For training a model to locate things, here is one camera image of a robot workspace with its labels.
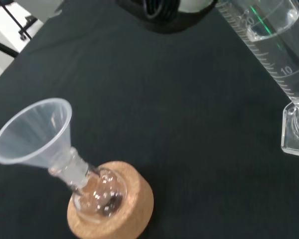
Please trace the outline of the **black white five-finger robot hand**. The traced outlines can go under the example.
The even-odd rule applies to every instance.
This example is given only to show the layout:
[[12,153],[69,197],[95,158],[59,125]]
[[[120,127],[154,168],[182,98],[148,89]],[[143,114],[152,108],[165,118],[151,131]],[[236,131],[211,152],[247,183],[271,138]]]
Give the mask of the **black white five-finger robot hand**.
[[198,24],[215,8],[216,0],[117,0],[145,29],[173,34]]

